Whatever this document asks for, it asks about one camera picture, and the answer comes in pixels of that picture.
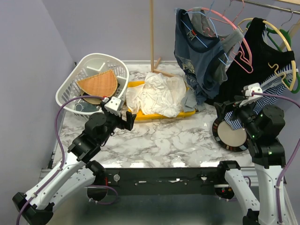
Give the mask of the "white tank top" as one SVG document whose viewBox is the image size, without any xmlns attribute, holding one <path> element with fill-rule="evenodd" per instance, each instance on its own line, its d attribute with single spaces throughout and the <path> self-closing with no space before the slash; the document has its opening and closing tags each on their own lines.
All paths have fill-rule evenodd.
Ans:
<svg viewBox="0 0 300 225">
<path fill-rule="evenodd" d="M 181 100 L 186 91 L 182 77 L 149 72 L 144 84 L 128 87 L 126 104 L 132 113 L 142 111 L 145 115 L 160 114 L 173 118 L 182 112 Z"/>
</svg>

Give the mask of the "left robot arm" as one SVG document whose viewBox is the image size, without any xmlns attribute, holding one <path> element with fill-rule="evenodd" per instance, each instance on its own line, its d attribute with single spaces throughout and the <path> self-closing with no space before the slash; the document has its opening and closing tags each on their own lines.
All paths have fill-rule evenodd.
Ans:
<svg viewBox="0 0 300 225">
<path fill-rule="evenodd" d="M 100 152 L 116 128 L 132 130 L 135 118 L 136 115 L 131 112 L 126 112 L 126 120 L 110 112 L 92 114 L 60 164 L 32 189 L 15 194 L 13 202 L 19 210 L 17 222 L 24 217 L 30 225 L 47 224 L 64 201 L 86 186 L 98 186 L 107 193 L 109 186 L 105 168 L 93 157 Z"/>
</svg>

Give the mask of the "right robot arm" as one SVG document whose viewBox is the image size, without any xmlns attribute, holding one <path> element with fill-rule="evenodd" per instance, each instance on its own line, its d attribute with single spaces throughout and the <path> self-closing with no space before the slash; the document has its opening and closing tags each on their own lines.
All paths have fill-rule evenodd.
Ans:
<svg viewBox="0 0 300 225">
<path fill-rule="evenodd" d="M 232 111 L 248 134 L 248 150 L 258 179 L 259 198 L 246 184 L 241 168 L 235 161 L 222 161 L 216 171 L 218 182 L 228 183 L 243 212 L 244 225 L 287 225 L 289 223 L 283 191 L 285 150 L 278 139 L 285 126 L 284 112 L 275 105 L 266 105 L 256 114 L 253 105 L 242 106 L 226 101 L 215 103 L 218 119 Z"/>
</svg>

